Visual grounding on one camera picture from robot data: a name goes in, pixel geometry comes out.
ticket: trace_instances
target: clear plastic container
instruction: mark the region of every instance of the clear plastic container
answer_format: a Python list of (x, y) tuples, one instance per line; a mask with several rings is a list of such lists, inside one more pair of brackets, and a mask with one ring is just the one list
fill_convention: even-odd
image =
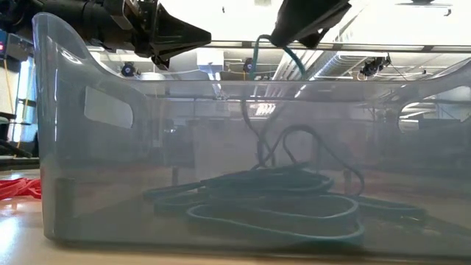
[(469, 258), (471, 63), (417, 82), (139, 81), (60, 18), (33, 22), (48, 238)]

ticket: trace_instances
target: teal cable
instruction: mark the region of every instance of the teal cable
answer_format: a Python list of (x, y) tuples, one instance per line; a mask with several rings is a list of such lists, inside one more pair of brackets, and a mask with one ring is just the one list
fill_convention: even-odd
[[(260, 35), (258, 36), (256, 42), (255, 42), (255, 47), (253, 49), (253, 59), (252, 59), (252, 68), (250, 69), (249, 72), (249, 77), (251, 80), (255, 79), (255, 73), (257, 72), (257, 61), (258, 61), (258, 50), (260, 47), (260, 39), (267, 39), (270, 40), (270, 35)], [(283, 51), (285, 51), (289, 57), (296, 63), (297, 67), (300, 69), (301, 72), (301, 78), (304, 80), (306, 79), (306, 69), (304, 65), (302, 64), (301, 60), (298, 58), (298, 56), (295, 55), (295, 53), (288, 47), (283, 47)]]

